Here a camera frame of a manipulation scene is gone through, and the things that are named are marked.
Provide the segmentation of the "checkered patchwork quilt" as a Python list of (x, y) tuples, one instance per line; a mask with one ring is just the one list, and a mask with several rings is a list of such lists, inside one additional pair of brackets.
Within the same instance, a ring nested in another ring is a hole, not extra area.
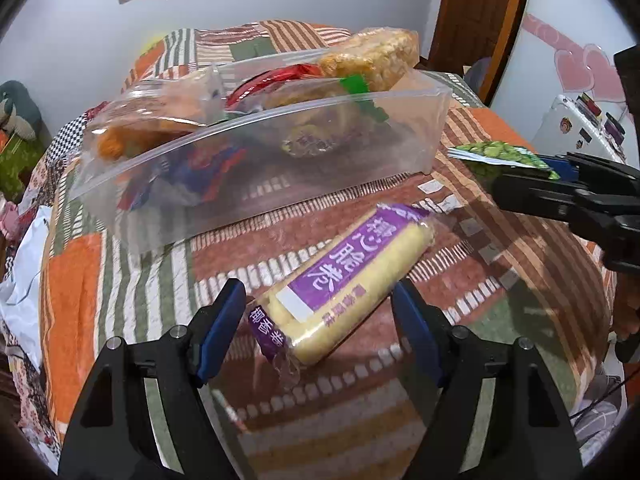
[(86, 125), (107, 104), (107, 101), (103, 101), (95, 107), (88, 108), (58, 130), (58, 134), (37, 162), (23, 199), (17, 206), (20, 219), (36, 211), (40, 206), (53, 204), (58, 181), (70, 161), (79, 152)]

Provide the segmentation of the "pile of pillows and clothes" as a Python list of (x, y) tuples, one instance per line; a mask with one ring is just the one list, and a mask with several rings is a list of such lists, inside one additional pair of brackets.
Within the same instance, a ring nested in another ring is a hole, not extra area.
[(35, 141), (42, 125), (38, 106), (28, 90), (17, 80), (8, 80), (0, 86), (1, 130), (7, 136), (18, 136)]

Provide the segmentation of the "green pea snack packet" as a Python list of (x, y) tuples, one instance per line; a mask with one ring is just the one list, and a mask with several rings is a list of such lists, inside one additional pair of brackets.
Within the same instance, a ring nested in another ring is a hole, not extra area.
[(484, 141), (448, 148), (449, 158), (461, 160), (477, 177), (492, 180), (513, 172), (519, 176), (559, 180), (560, 176), (524, 146), (503, 141)]

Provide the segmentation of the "white plastic bag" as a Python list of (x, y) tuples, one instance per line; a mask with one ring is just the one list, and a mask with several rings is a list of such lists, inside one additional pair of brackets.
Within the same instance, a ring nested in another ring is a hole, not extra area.
[(49, 206), (38, 208), (34, 221), (17, 248), (13, 266), (1, 283), (1, 319), (36, 370), (42, 364), (39, 287), (51, 212)]

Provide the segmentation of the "clear plastic storage bin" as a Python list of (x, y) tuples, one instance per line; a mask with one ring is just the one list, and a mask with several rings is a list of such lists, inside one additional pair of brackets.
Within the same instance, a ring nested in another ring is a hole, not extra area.
[[(228, 95), (247, 79), (275, 68), (318, 65), (320, 49), (250, 58), (216, 68), (224, 87), (224, 119), (152, 148), (134, 158), (106, 162), (82, 150), (70, 198), (82, 203), (122, 246), (134, 255), (266, 214), (283, 207), (378, 179), (408, 172), (429, 172), (444, 130), (450, 89), (432, 77), (409, 70), (388, 91), (342, 96), (264, 110), (265, 90), (248, 96), (228, 110)], [(280, 148), (279, 120), (299, 110), (347, 100), (371, 100), (386, 111), (384, 124), (334, 151), (297, 158)], [(246, 156), (224, 179), (212, 202), (193, 207), (160, 207), (147, 203), (135, 211), (117, 208), (120, 196), (137, 169), (177, 148), (194, 144), (209, 148), (229, 143), (246, 149)]]

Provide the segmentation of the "puffed rice cake pack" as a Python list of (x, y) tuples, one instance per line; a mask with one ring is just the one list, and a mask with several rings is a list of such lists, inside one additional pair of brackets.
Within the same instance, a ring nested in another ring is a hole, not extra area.
[(388, 91), (420, 61), (419, 35), (404, 28), (366, 28), (319, 58), (330, 78), (359, 75), (370, 91)]

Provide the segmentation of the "brown wooden door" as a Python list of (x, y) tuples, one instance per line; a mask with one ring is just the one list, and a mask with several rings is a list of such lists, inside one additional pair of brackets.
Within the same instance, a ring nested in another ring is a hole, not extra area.
[(518, 36), (526, 1), (440, 0), (426, 66), (461, 74), (465, 66), (486, 58), (486, 74), (476, 94), (489, 105)]

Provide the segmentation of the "green gift box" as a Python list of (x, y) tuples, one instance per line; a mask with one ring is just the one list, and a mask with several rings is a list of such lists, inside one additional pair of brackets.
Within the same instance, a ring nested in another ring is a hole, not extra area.
[(24, 140), (15, 134), (1, 151), (1, 193), (6, 200), (18, 203), (29, 184), (32, 170), (44, 153), (39, 139)]

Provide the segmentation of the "orange fried snack bag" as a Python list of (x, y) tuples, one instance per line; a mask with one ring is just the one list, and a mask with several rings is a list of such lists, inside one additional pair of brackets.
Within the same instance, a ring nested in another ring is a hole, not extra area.
[(82, 149), (117, 162), (223, 119), (224, 87), (216, 68), (180, 79), (145, 79), (87, 122)]

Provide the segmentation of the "red snack bag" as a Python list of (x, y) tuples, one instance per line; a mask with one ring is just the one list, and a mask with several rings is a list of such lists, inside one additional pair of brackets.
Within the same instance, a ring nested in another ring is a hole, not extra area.
[(228, 95), (226, 107), (228, 110), (234, 110), (235, 107), (239, 105), (239, 102), (273, 84), (305, 78), (319, 78), (322, 76), (323, 74), (320, 67), (316, 64), (309, 63), (300, 63), (275, 68), (274, 70), (267, 70), (253, 78), (247, 79), (247, 81), (244, 81), (239, 87), (236, 87)]

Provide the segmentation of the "pink plush toy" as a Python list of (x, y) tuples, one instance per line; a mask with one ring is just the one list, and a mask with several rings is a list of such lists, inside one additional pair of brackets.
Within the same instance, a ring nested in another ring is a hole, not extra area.
[(15, 240), (20, 232), (20, 215), (17, 206), (0, 194), (0, 229), (6, 240)]

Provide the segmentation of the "purple label wafer roll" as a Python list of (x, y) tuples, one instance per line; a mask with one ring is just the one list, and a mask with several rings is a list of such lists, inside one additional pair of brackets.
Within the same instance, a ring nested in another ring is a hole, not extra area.
[(285, 389), (333, 352), (435, 244), (431, 211), (378, 203), (248, 305), (247, 322)]

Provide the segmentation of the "white sliding door with hearts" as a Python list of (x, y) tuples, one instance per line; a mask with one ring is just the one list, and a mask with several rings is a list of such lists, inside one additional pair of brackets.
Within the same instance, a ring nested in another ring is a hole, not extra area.
[(634, 128), (613, 56), (636, 44), (612, 0), (527, 0), (490, 108), (533, 141), (559, 95), (586, 92), (625, 129), (626, 163), (638, 167)]

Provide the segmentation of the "zip bag green seal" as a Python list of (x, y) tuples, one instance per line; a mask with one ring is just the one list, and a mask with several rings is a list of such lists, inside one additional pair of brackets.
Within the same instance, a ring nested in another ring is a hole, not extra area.
[[(342, 96), (369, 92), (360, 75), (343, 78), (308, 78), (291, 80), (265, 90), (259, 99), (264, 110)], [(286, 154), (311, 157), (339, 148), (352, 138), (373, 132), (390, 118), (382, 107), (371, 100), (347, 100), (327, 106), (316, 106), (283, 116), (277, 130), (282, 133), (280, 148)]]

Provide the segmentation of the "blue chip snack bag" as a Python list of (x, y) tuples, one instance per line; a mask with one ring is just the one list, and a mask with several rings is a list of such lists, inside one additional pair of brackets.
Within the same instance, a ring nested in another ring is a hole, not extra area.
[(177, 148), (137, 169), (120, 196), (117, 208), (135, 211), (155, 206), (193, 207), (216, 200), (228, 173), (246, 156), (229, 143), (209, 148), (194, 144)]

